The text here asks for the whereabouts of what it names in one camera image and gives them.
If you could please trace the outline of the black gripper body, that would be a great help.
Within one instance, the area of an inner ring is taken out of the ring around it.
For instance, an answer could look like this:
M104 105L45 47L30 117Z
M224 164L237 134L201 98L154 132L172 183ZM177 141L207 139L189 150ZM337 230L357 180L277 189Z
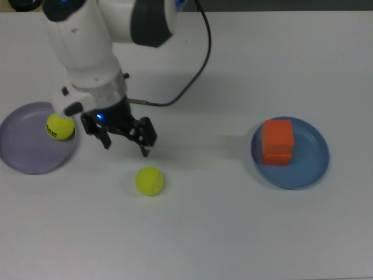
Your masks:
M124 133L125 123L135 118L131 113L131 107L127 97L124 97L113 106L97 108L83 114L90 115L97 125L101 128L105 128L107 133L120 135Z

